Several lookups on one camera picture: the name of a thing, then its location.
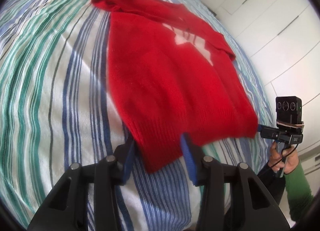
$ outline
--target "striped bedsheet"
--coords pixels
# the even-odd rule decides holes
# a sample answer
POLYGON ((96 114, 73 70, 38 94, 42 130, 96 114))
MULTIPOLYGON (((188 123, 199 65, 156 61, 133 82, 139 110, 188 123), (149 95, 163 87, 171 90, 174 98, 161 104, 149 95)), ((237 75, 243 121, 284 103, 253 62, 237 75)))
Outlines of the striped bedsheet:
MULTIPOLYGON (((242 48, 199 0, 183 3, 224 34, 234 66, 259 117, 271 125, 263 86, 242 48)), ((0 198, 27 227, 45 196, 73 162, 98 162, 124 142, 108 89, 110 13, 90 0, 8 0, 0 13, 0 198)), ((225 139, 204 147, 220 162, 267 162, 268 143, 225 139)), ((229 203, 229 188, 225 188, 229 203)), ((180 158, 147 174, 136 158, 128 183, 116 187, 123 230, 180 231, 196 223, 201 189, 180 158)), ((93 189, 88 203, 94 230, 93 189)))

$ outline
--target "green sleeve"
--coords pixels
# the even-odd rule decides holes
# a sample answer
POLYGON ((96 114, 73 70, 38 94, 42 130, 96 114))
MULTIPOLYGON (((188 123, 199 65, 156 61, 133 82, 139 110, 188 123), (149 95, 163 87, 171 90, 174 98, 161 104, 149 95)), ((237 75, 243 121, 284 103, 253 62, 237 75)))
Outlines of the green sleeve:
POLYGON ((298 221, 309 209, 313 196, 309 183, 299 162, 298 166, 289 174, 285 174, 285 189, 288 193, 290 216, 293 221, 298 221))

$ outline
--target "silver screw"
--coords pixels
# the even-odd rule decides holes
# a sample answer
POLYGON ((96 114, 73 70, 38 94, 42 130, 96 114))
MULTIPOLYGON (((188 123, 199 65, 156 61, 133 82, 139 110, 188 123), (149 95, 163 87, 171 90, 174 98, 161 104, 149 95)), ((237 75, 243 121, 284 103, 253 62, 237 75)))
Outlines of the silver screw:
POLYGON ((245 162, 241 162, 241 163, 239 164, 239 166, 240 166, 241 169, 244 169, 244 170, 249 167, 245 162))
POLYGON ((203 157, 203 160, 205 162, 212 162, 213 158, 211 156, 206 155, 205 157, 203 157))
POLYGON ((72 170, 78 169, 79 167, 80 167, 80 164, 77 163, 77 162, 75 162, 75 163, 73 163, 73 164, 70 165, 70 168, 71 168, 72 170))
POLYGON ((107 162, 113 162, 116 159, 116 157, 114 157, 113 155, 108 155, 106 157, 107 162))

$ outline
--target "sweater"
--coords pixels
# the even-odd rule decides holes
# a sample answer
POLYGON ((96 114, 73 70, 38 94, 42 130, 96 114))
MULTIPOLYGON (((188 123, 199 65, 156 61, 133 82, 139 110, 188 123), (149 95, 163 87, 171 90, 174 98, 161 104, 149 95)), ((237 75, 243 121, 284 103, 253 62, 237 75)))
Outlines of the sweater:
POLYGON ((222 34, 184 5, 161 0, 92 0, 111 12, 108 85, 148 172, 197 145, 251 137, 257 116, 222 34))
POLYGON ((313 200, 311 189, 301 163, 292 172, 285 174, 284 177, 290 216, 293 221, 298 221, 311 206, 313 200))

